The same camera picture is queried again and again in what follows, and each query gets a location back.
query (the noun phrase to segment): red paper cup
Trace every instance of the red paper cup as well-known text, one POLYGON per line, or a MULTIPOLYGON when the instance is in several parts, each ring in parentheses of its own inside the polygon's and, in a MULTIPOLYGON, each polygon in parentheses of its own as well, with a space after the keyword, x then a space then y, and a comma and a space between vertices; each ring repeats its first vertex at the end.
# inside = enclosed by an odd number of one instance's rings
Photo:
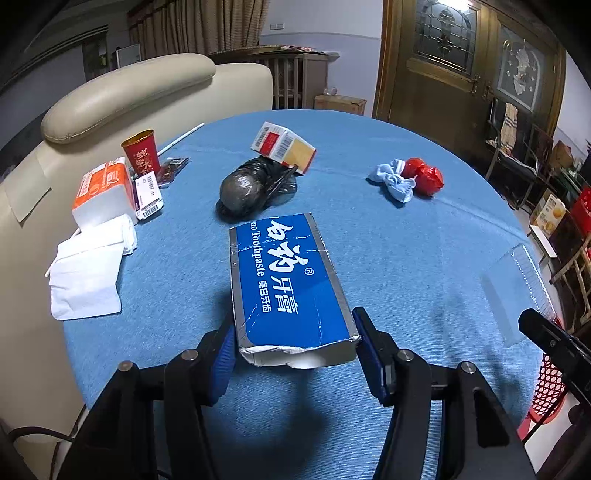
POLYGON ((131 162, 131 166, 140 177, 151 171, 157 174, 160 170, 154 130, 144 130, 128 138, 121 144, 121 147, 125 150, 125 155, 131 162))

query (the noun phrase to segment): screw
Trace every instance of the screw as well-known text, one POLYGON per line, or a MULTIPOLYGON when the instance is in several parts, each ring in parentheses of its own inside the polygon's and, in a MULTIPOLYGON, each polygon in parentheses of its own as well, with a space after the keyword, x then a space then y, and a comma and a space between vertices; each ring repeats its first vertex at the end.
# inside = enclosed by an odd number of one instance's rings
POLYGON ((117 370, 120 372, 128 372, 134 366, 134 363, 131 360, 123 360, 119 365, 117 365, 117 370))
POLYGON ((462 370, 464 370, 464 372, 467 374, 472 374, 476 371, 476 365, 474 365, 472 362, 462 362, 460 367, 462 367, 462 370))
POLYGON ((403 362, 410 362, 414 358, 414 353, 403 348, 402 350, 398 351, 398 358, 403 362))
POLYGON ((196 351, 194 348, 190 348, 188 350, 185 350, 183 353, 181 353, 181 358, 183 360, 188 360, 188 361, 195 360, 198 356, 199 356, 199 352, 196 351))

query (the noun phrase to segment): striped cloth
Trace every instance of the striped cloth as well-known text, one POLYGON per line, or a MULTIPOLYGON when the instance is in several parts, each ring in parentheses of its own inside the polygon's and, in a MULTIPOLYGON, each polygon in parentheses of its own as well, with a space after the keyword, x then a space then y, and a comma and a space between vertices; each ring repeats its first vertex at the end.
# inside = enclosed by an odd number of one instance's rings
POLYGON ((505 119, 501 127, 501 151, 512 157, 511 151, 515 146, 517 138, 517 108, 515 105, 507 103, 505 110, 505 119))

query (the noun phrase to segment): sofa backrest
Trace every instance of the sofa backrest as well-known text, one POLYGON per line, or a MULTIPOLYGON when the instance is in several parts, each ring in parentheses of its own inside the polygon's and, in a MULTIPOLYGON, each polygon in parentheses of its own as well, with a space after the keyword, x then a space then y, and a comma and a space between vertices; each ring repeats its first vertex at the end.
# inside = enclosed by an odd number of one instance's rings
POLYGON ((142 130, 163 144, 201 122, 271 107, 268 68, 178 54, 107 73, 48 111, 45 140, 0 184, 0 418, 9 427, 68 433, 82 406, 44 277, 76 229, 82 175, 122 156, 121 142, 142 130))

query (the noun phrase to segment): orange tissue packaging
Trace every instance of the orange tissue packaging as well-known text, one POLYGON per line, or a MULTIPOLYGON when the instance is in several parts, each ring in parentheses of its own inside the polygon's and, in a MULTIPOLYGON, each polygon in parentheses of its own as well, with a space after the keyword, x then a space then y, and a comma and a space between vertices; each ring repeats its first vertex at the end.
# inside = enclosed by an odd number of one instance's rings
POLYGON ((134 190, 125 157, 103 163, 82 177, 72 206, 72 215, 81 231, 126 213, 134 224, 134 190))

